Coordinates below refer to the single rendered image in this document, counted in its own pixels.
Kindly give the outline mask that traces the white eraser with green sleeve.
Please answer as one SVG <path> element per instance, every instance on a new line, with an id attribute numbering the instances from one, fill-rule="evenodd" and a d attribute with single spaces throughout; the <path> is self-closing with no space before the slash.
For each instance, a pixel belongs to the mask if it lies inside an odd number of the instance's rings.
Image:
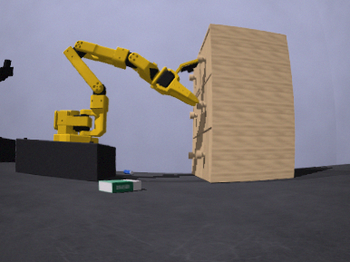
<path id="1" fill-rule="evenodd" d="M 99 190 L 105 192 L 124 192 L 141 189 L 141 180 L 99 180 Z"/>

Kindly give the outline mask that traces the wooden chest of drawers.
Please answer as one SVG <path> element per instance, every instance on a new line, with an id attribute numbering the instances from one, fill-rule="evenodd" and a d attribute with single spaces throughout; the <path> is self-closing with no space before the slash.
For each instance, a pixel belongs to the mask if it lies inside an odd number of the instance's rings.
<path id="1" fill-rule="evenodd" d="M 295 108 L 287 35 L 209 24 L 212 123 L 209 182 L 294 178 Z M 201 100 L 201 64 L 200 94 Z M 212 129 L 211 129 L 212 127 Z M 195 137 L 197 136 L 197 137 Z"/>

